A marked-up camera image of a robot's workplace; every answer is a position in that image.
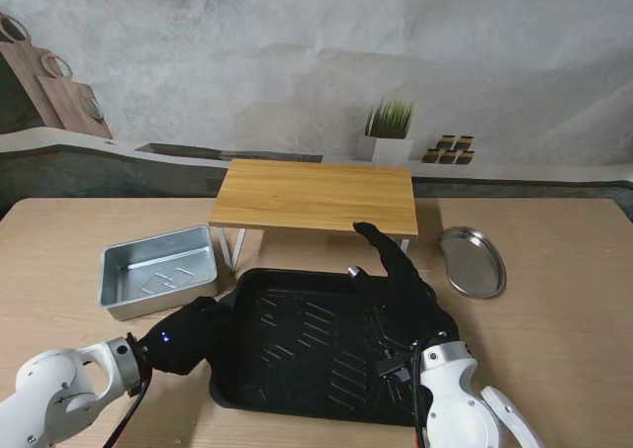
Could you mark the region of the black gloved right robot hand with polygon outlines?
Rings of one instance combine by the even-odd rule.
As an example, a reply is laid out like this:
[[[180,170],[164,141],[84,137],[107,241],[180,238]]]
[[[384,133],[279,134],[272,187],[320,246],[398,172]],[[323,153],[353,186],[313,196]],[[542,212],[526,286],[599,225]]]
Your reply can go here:
[[[348,274],[357,291],[378,309],[382,309],[398,334],[409,342],[427,345],[460,338],[455,319],[438,304],[434,290],[419,276],[400,246],[373,224],[358,222],[354,230],[378,251],[387,272],[384,281],[352,266]]]

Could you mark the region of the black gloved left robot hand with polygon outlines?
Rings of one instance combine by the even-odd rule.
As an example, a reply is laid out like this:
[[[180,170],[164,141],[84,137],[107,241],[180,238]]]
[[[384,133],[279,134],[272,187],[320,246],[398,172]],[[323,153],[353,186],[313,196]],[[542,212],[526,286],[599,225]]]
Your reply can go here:
[[[212,297],[198,297],[162,319],[138,344],[152,369],[185,376],[203,360],[212,365],[234,338],[231,309]]]

